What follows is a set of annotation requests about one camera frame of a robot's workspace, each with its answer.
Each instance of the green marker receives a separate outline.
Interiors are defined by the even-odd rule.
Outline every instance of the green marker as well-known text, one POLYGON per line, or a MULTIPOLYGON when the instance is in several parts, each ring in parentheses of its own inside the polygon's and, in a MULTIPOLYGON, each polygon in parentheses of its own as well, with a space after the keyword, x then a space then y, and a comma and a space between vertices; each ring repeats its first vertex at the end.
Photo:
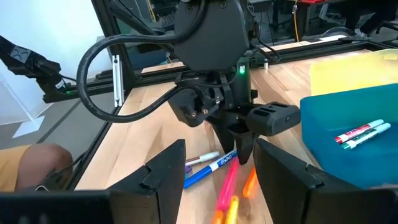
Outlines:
POLYGON ((351 149, 355 148, 357 145, 366 142, 367 140, 382 133, 383 131, 389 129, 390 127, 391 127, 391 124, 389 124, 389 123, 380 124, 379 126, 371 128, 368 131, 366 131, 365 133, 362 133, 359 136, 356 136, 355 138, 353 138, 349 141, 346 141, 341 146, 344 149, 351 150, 351 149))

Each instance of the teal plastic bin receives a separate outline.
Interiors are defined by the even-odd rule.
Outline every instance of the teal plastic bin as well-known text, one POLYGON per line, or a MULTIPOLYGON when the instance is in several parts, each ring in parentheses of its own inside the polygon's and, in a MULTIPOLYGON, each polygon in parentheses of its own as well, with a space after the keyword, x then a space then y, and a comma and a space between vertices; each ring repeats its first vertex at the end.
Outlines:
POLYGON ((300 109, 304 144, 323 170, 364 189, 398 184, 398 84, 310 96, 300 109), (377 119, 391 128, 350 151, 335 142, 377 119))

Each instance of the blue marker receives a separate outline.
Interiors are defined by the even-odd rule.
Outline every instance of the blue marker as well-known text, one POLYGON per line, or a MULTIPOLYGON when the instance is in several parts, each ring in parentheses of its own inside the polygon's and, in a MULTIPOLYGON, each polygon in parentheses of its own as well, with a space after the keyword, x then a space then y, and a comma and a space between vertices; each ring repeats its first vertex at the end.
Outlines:
POLYGON ((185 179, 184 189, 191 187, 193 184, 199 182, 199 180, 202 180, 203 178, 207 177, 209 174, 211 174, 219 167, 226 164, 228 161, 230 161, 232 158, 234 158, 237 155, 238 153, 236 149, 234 149, 231 152, 225 154, 223 157, 219 158, 217 161, 214 161, 210 165, 199 170, 196 174, 193 174, 191 177, 185 179))

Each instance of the person's knee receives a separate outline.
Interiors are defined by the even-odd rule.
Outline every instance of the person's knee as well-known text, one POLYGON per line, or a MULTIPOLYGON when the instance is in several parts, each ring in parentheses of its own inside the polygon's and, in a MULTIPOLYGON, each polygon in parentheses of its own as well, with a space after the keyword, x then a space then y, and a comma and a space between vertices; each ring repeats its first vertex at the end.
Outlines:
MULTIPOLYGON (((21 157, 16 190, 39 185, 51 172, 66 168, 72 161, 72 155, 59 145, 32 145, 21 157)), ((71 174, 72 167, 63 173, 61 184, 64 184, 71 174)))
POLYGON ((43 162, 51 169, 61 170, 73 162, 70 152, 57 144, 43 145, 40 150, 43 162))

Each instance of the yellow plastic sheet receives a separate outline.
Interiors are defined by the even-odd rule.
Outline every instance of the yellow plastic sheet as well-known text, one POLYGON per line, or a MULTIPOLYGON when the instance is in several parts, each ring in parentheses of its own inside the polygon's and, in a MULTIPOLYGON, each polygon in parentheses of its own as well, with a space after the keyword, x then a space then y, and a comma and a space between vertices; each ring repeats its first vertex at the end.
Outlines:
POLYGON ((310 77, 313 96, 398 83, 398 49, 316 63, 310 77))

